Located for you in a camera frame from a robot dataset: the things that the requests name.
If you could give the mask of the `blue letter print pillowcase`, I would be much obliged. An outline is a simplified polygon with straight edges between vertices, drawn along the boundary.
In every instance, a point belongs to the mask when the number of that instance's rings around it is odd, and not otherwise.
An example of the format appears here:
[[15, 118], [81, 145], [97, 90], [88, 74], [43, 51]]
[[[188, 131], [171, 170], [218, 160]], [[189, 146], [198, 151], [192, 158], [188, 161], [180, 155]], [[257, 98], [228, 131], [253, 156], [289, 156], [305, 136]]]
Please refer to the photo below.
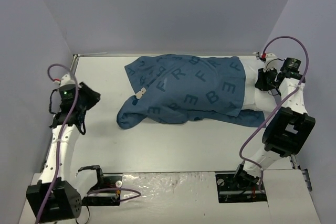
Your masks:
[[142, 56], [125, 71], [134, 95], [117, 114], [124, 130], [147, 118], [162, 124], [213, 119], [247, 127], [259, 127], [265, 119], [262, 111], [242, 110], [246, 76], [236, 56]]

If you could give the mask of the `white pillow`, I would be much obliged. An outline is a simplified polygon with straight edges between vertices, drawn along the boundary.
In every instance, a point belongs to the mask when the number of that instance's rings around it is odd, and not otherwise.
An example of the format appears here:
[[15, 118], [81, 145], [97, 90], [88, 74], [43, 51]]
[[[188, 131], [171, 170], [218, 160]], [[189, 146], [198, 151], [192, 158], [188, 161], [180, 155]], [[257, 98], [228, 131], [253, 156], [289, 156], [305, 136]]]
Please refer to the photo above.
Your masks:
[[271, 112], [276, 107], [273, 96], [267, 91], [260, 91], [255, 87], [258, 70], [264, 68], [264, 63], [256, 57], [240, 57], [245, 71], [245, 94], [242, 110]]

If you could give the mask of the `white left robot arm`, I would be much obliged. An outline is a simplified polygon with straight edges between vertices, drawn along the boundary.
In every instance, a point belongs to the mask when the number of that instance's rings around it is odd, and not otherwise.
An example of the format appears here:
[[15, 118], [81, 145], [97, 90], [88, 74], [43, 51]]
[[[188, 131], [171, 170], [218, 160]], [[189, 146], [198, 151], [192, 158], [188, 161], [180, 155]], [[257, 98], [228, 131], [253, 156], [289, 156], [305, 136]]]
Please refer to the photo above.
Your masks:
[[62, 81], [57, 91], [61, 96], [60, 111], [50, 127], [52, 142], [46, 164], [37, 183], [26, 190], [36, 223], [78, 218], [89, 190], [101, 191], [106, 185], [99, 165], [81, 167], [75, 178], [70, 178], [76, 141], [85, 135], [86, 113], [100, 101], [100, 94], [84, 82], [74, 81]]

